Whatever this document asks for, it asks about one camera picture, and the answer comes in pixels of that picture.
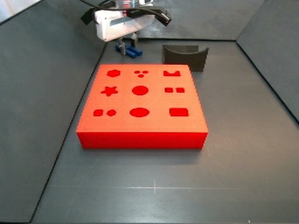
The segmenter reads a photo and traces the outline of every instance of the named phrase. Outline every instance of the dark gray block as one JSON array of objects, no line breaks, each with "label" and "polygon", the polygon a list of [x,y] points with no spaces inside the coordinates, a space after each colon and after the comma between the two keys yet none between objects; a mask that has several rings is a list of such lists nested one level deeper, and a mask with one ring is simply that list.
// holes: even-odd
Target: dark gray block
[{"label": "dark gray block", "polygon": [[205,148],[83,150],[83,102],[34,223],[298,222],[298,125],[237,43],[142,40],[137,59],[115,44],[101,64],[162,63],[163,45],[210,48],[205,72],[193,74]]},{"label": "dark gray block", "polygon": [[299,3],[266,1],[238,43],[299,120]]},{"label": "dark gray block", "polygon": [[0,26],[0,221],[34,216],[99,60],[86,9],[43,1]]},{"label": "dark gray block", "polygon": [[141,31],[142,38],[237,40],[265,0],[155,0],[173,15]]},{"label": "dark gray block", "polygon": [[189,65],[191,71],[203,72],[210,48],[199,50],[197,45],[165,45],[163,63]]}]

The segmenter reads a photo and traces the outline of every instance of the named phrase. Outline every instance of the black shape piece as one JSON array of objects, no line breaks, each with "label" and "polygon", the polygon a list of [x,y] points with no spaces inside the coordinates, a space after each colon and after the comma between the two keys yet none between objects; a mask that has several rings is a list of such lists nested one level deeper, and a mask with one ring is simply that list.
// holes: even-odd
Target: black shape piece
[{"label": "black shape piece", "polygon": [[194,72],[203,72],[210,48],[199,52],[198,45],[163,45],[163,63],[189,65]]},{"label": "black shape piece", "polygon": [[143,15],[155,15],[157,20],[167,26],[173,21],[173,16],[169,11],[161,6],[145,6],[127,12],[130,18],[139,18]]}]

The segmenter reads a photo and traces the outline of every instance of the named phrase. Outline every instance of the gray table surface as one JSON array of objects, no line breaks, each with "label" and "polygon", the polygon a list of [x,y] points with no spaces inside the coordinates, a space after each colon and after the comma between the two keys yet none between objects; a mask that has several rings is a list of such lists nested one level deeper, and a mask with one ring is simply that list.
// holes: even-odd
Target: gray table surface
[{"label": "gray table surface", "polygon": [[81,104],[34,222],[299,221],[299,129],[234,42],[145,40],[138,59],[110,43],[101,64],[162,63],[165,44],[210,47],[193,78],[210,127],[203,150],[83,150]]}]

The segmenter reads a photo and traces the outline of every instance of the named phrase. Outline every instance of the star-shaped hole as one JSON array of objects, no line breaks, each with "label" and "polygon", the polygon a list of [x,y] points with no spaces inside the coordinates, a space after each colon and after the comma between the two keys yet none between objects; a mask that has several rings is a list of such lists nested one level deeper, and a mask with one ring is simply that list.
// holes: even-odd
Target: star-shaped hole
[{"label": "star-shaped hole", "polygon": [[106,94],[107,96],[118,94],[118,87],[106,87],[106,90],[103,90],[101,93]]}]

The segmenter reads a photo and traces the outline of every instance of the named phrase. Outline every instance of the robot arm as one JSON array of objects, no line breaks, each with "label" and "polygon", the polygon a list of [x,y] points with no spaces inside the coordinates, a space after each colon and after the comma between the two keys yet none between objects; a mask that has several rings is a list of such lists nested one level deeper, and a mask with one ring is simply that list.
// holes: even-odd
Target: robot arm
[{"label": "robot arm", "polygon": [[[99,5],[94,5],[86,0],[81,1],[94,7],[89,14],[94,12],[98,37],[105,41],[119,39],[127,34],[143,30],[153,24],[155,18],[165,26],[173,21],[173,17],[165,8],[153,5],[154,0],[107,0]],[[82,17],[86,24],[91,19],[93,17],[87,14],[86,17]]]}]

